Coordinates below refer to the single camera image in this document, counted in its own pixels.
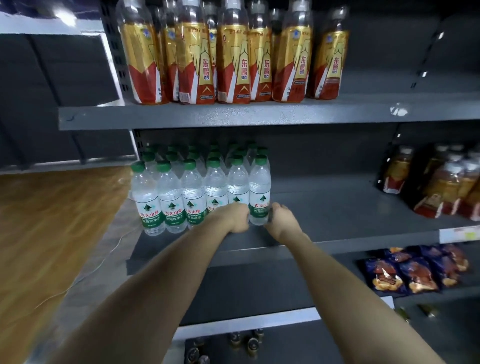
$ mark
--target person's right hand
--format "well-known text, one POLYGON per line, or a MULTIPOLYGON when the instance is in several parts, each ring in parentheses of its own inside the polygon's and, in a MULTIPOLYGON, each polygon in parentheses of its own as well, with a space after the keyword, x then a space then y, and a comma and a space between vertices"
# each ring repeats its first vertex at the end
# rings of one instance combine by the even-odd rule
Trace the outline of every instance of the person's right hand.
POLYGON ((297 219, 286 206, 273 202, 270 208, 272 209, 272 219, 271 222, 265 224, 265 228, 276 241, 283 244, 282 240, 287 235, 303 234, 297 219))

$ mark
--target energy drink bottle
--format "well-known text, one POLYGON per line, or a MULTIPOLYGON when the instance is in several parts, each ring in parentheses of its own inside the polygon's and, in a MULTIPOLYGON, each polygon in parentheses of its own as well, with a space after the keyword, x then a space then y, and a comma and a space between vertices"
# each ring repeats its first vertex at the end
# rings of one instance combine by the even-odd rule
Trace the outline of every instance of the energy drink bottle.
POLYGON ((179 100, 179 69, 177 60, 177 42, 175 24, 178 23, 177 0, 163 0, 162 40, 165 48, 165 64, 168 75, 169 91, 172 100, 179 100))
POLYGON ((179 99, 182 104, 213 104, 212 67, 208 29, 200 0, 180 0, 175 26, 179 68, 179 99))
POLYGON ((135 101, 144 105, 168 103, 160 47, 144 0, 119 0, 116 13, 135 101))
POLYGON ((348 8, 342 6, 334 9, 330 14, 328 28, 322 35, 320 48, 315 55, 314 98, 332 100, 338 96, 340 91, 350 34, 348 30, 343 29, 342 25, 347 13, 348 8))
POLYGON ((211 1, 204 1, 205 21, 208 26, 208 44, 210 45, 210 63, 212 65, 213 88, 217 100, 217 69, 216 69, 216 32, 218 27, 218 8, 211 1))
POLYGON ((265 0, 250 2, 249 28, 251 101, 268 101, 272 97, 272 29, 265 0))
POLYGON ((278 48, 273 100, 301 102, 305 98, 312 36, 310 1, 290 0, 278 48))
POLYGON ((248 104, 248 15, 243 0, 223 0, 218 23, 218 101, 248 104))
POLYGON ((276 60, 278 59, 278 47, 280 46, 284 17, 285 11, 282 9, 275 8, 270 10, 270 24, 272 26, 272 42, 270 43, 270 49, 272 50, 272 80, 275 77, 276 60))

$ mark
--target gold and red label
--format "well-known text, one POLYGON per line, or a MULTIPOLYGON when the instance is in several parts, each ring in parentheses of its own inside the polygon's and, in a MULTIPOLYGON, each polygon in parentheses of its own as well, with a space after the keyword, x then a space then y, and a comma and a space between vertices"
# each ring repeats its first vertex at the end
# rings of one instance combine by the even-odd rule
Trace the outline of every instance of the gold and red label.
POLYGON ((172 92, 172 100, 179 100, 179 69, 177 63, 177 42, 175 28, 163 28, 162 40, 165 44, 165 62, 168 76, 169 91, 172 92))
POLYGON ((272 80, 275 76, 276 71, 276 60, 278 59, 278 48, 280 47, 280 34, 272 33, 272 42, 270 43, 270 47, 272 49, 272 80))
POLYGON ((218 101, 227 104, 250 102, 248 28, 222 25, 217 40, 218 101))
POLYGON ((208 43, 210 44, 210 62, 212 64, 212 74, 213 74, 213 88, 215 91, 215 100, 216 88, 217 88, 217 69, 216 69, 216 29, 210 29, 208 31, 208 43))
POLYGON ((250 29, 248 33, 251 101, 272 98, 271 40, 270 28, 250 29))
POLYGON ((338 96, 349 34, 349 31, 338 31, 322 36, 315 56, 313 97, 331 100, 338 96))
POLYGON ((208 29, 203 23, 176 26, 179 99, 184 104, 213 104, 212 67, 208 29))
POLYGON ((311 42, 312 28, 309 26, 290 26, 282 30, 276 60, 273 100, 301 102, 305 98, 311 42))
POLYGON ((146 105, 169 102, 165 70, 153 25, 123 24, 120 35, 135 100, 146 105))

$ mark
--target person's right arm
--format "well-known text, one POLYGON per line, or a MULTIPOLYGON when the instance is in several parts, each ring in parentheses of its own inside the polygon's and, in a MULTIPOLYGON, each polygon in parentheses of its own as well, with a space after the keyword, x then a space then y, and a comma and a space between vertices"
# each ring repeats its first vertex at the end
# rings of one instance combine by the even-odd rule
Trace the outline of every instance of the person's right arm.
POLYGON ((399 315, 360 279, 312 244, 292 212, 272 205, 268 232, 292 253, 317 311, 346 363, 444 364, 399 315))

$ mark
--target green and white label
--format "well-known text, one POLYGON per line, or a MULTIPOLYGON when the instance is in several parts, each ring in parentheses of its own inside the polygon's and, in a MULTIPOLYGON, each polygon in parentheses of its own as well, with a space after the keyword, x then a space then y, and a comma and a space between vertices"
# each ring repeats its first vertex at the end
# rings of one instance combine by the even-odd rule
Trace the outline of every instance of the green and white label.
POLYGON ((135 203, 144 228, 156 228, 165 220, 158 197, 147 202, 135 201, 135 203))
POLYGON ((264 194, 256 194, 250 191, 248 207, 250 215, 254 218, 264 218, 268 215, 268 205, 270 204, 270 191, 264 194))
POLYGON ((185 221, 185 209, 183 208, 182 197, 173 201, 160 200, 162 211, 165 215, 165 223, 169 226, 180 225, 185 221))
POLYGON ((213 212, 217 207, 225 206, 226 204, 228 204, 228 194, 224 194, 220 197, 213 197, 207 194, 208 211, 213 212))
POLYGON ((241 204, 248 205, 248 192, 244 194, 233 194, 232 192, 228 193, 228 203, 233 204, 234 202, 240 202, 241 204))
POLYGON ((187 220, 191 225, 200 224, 208 214, 206 194, 198 198, 183 198, 183 205, 187 211, 187 220))

